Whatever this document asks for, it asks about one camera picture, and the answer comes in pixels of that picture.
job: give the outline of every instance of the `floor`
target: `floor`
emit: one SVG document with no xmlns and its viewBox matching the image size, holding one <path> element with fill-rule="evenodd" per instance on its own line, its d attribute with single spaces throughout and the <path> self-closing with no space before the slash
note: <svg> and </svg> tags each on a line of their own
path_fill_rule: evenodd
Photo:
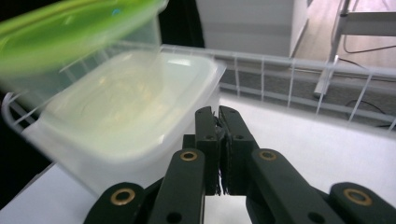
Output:
<svg viewBox="0 0 396 224">
<path fill-rule="evenodd" d="M 332 28 L 340 1 L 313 1 L 308 8 L 306 30 L 295 51 L 294 57 L 314 61 L 326 61 L 331 49 Z M 349 10 L 352 11 L 396 11 L 393 0 L 351 0 Z M 363 53 L 347 53 L 343 49 L 346 39 L 346 50 L 360 51 L 377 49 L 388 46 L 396 47 L 395 36 L 357 36 L 350 35 L 341 39 L 338 55 L 342 59 L 350 60 L 363 66 L 396 68 L 396 48 L 381 49 Z"/>
</svg>

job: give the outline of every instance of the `green lid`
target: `green lid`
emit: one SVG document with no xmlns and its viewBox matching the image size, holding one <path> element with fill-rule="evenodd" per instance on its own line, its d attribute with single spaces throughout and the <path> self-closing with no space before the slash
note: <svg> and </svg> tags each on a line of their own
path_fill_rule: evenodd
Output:
<svg viewBox="0 0 396 224">
<path fill-rule="evenodd" d="M 57 68 L 130 34 L 164 0 L 69 0 L 0 23 L 0 77 Z"/>
</svg>

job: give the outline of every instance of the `translucent plastic container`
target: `translucent plastic container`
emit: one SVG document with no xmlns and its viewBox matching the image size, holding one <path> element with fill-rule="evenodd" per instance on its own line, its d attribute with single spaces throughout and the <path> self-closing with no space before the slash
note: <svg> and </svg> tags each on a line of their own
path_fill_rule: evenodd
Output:
<svg viewBox="0 0 396 224">
<path fill-rule="evenodd" d="M 193 133 L 194 112 L 219 105 L 224 65 L 160 53 L 151 70 L 135 63 L 145 54 L 124 52 L 101 64 L 53 97 L 22 133 L 98 194 L 163 177 L 183 134 Z M 145 74 L 129 75 L 139 70 Z"/>
<path fill-rule="evenodd" d="M 67 87 L 63 82 L 67 65 L 115 42 L 128 41 L 135 49 L 158 53 L 157 14 L 166 3 L 61 1 L 0 23 L 1 87 L 28 92 L 23 104 L 37 107 Z M 86 73 L 73 71 L 73 76 L 80 78 Z"/>
<path fill-rule="evenodd" d="M 0 24 L 1 86 L 38 116 L 21 134 L 98 194 L 161 178 L 195 110 L 217 107 L 223 65 L 160 52 L 165 4 L 63 1 Z"/>
</svg>

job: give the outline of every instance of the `white wire rack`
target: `white wire rack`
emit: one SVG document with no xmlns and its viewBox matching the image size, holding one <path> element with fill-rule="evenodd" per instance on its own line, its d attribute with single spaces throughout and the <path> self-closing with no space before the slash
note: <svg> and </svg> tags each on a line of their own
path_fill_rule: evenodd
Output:
<svg viewBox="0 0 396 224">
<path fill-rule="evenodd" d="M 163 46 L 163 51 L 209 55 L 227 63 L 223 91 L 315 115 L 326 115 L 393 130 L 396 124 L 396 70 L 362 68 L 213 49 Z M 334 71 L 327 95 L 312 92 L 324 69 Z"/>
<path fill-rule="evenodd" d="M 77 60 L 61 69 L 57 91 L 62 91 L 105 62 L 121 48 L 103 50 Z M 238 97 L 283 105 L 308 111 L 313 116 L 325 115 L 358 122 L 392 131 L 396 125 L 396 70 L 389 68 L 361 68 L 355 65 L 326 64 L 292 58 L 247 54 L 213 49 L 196 49 L 163 45 L 161 51 L 191 55 L 205 55 L 227 64 L 220 81 L 222 91 Z M 312 92 L 323 69 L 334 71 L 327 95 L 316 98 Z M 40 106 L 23 107 L 18 99 L 23 95 L 39 99 Z M 2 104 L 2 115 L 8 125 L 21 133 L 36 121 L 49 97 L 34 91 L 8 93 Z"/>
</svg>

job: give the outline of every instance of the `metal stand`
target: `metal stand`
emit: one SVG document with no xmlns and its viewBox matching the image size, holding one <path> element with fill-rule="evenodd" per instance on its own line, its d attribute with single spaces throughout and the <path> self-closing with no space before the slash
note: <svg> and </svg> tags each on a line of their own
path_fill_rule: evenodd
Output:
<svg viewBox="0 0 396 224">
<path fill-rule="evenodd" d="M 163 179 L 147 189 L 120 183 L 105 191 L 85 224 L 203 223 L 205 196 L 246 195 L 252 223 L 396 223 L 396 209 L 365 187 L 314 189 L 279 152 L 260 149 L 240 114 L 219 107 L 195 113 Z"/>
<path fill-rule="evenodd" d="M 341 35 L 396 36 L 396 12 L 348 12 L 350 0 L 344 0 L 334 24 L 332 49 L 326 68 L 322 71 L 314 95 L 322 97 L 329 89 L 338 58 Z"/>
</svg>

